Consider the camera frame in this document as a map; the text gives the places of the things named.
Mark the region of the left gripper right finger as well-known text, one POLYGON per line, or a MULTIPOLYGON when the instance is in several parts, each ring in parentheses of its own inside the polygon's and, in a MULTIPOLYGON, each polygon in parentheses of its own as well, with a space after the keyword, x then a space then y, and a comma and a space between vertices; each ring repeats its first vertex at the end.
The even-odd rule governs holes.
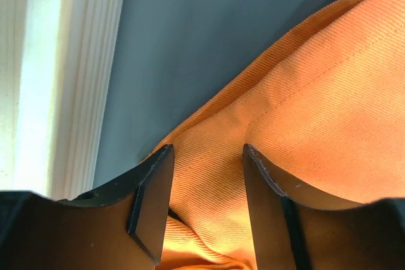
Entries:
POLYGON ((404 268, 403 199, 342 199, 284 171, 250 144, 243 170, 259 269, 404 268))

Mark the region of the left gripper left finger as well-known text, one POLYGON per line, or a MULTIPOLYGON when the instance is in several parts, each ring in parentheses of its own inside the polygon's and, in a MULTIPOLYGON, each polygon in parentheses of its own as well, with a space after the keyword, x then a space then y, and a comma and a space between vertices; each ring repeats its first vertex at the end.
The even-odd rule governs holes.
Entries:
POLYGON ((73 200, 1 193, 2 269, 154 269, 163 251, 175 151, 73 200))

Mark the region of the orange trousers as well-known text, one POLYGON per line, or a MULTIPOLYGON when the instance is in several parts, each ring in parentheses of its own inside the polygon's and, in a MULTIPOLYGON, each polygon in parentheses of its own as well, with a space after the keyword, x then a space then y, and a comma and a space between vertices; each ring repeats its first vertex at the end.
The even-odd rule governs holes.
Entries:
POLYGON ((244 144, 330 194, 402 197, 404 0, 317 11, 164 143, 176 160, 161 269, 256 269, 244 144))

